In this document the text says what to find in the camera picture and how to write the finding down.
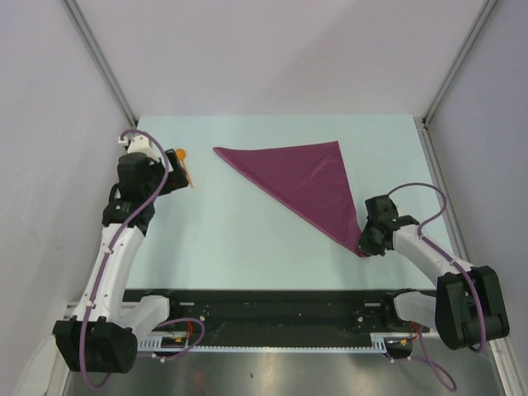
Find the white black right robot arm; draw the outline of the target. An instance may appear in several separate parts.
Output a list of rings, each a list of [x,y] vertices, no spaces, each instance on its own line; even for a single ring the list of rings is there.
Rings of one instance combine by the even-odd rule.
[[[423,233],[410,215],[400,215],[387,195],[365,201],[367,223],[359,249],[383,256],[394,251],[414,264],[436,287],[433,296],[417,290],[400,290],[393,303],[380,310],[390,331],[409,321],[435,330],[451,350],[474,349],[507,337],[510,324],[497,273],[490,266],[472,264],[449,254]]]

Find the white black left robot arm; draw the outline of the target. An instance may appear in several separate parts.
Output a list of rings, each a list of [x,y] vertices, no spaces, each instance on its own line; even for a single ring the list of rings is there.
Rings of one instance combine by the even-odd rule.
[[[176,151],[165,154],[158,161],[140,152],[119,158],[92,274],[71,317],[53,328],[56,345],[74,372],[125,374],[139,344],[158,324],[171,330],[181,323],[182,309],[160,295],[143,297],[128,313],[121,311],[130,269],[155,214],[154,201],[189,184]]]

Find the purple cloth napkin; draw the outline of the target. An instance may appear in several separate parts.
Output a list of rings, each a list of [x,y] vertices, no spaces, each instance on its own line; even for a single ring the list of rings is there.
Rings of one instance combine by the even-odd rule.
[[[361,229],[337,141],[254,150],[215,147],[239,174],[358,257]]]

